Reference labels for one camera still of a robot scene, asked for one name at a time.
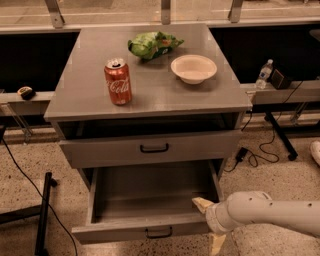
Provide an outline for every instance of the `bowl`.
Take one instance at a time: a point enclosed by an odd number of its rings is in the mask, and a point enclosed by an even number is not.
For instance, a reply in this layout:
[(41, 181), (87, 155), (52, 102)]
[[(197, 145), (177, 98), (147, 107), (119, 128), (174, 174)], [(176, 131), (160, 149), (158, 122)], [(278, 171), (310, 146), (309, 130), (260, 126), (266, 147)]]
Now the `bowl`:
[(187, 84), (200, 84), (217, 72), (216, 64), (201, 55), (184, 55), (171, 63), (173, 73)]

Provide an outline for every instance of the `open drawer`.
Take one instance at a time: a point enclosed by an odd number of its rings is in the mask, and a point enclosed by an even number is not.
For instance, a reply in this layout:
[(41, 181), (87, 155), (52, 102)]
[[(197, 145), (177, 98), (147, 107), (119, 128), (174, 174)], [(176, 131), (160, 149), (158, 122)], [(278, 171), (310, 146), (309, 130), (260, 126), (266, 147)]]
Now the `open drawer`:
[(223, 200), (209, 160), (96, 168), (87, 223), (72, 233), (81, 243), (207, 233), (198, 196)]

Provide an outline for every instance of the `coca-cola can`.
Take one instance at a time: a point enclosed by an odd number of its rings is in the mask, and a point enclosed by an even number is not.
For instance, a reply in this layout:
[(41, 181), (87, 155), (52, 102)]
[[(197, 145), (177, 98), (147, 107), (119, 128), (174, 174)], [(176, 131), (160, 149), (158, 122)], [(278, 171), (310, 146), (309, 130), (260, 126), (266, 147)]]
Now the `coca-cola can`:
[(110, 59), (104, 67), (104, 74), (112, 103), (124, 105), (131, 101), (128, 64), (122, 58)]

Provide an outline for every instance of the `plastic bottle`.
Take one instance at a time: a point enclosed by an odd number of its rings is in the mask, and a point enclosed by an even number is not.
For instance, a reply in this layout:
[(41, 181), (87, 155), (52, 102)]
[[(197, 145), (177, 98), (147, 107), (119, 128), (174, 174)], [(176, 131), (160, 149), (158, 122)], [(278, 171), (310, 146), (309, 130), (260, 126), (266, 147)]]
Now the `plastic bottle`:
[(258, 76), (258, 79), (256, 81), (256, 87), (259, 89), (266, 88), (267, 79), (269, 78), (272, 70), (273, 70), (273, 60), (268, 60), (266, 64), (264, 64), (261, 68), (260, 74)]

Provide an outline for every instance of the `cabinet top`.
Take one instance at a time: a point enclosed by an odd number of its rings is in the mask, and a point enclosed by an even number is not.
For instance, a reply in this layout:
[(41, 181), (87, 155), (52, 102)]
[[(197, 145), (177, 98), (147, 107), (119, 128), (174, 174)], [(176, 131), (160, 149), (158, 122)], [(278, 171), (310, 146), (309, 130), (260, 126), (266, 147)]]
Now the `cabinet top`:
[[(184, 43), (151, 61), (128, 50), (138, 33), (161, 31)], [(185, 84), (171, 71), (171, 62), (185, 54), (212, 59), (217, 74), (200, 85)], [(132, 101), (112, 104), (104, 76), (108, 59), (123, 58), (129, 66)], [(251, 108), (234, 72), (205, 24), (121, 26), (81, 29), (68, 63), (45, 113), (47, 121), (134, 118), (177, 114), (242, 112)]]

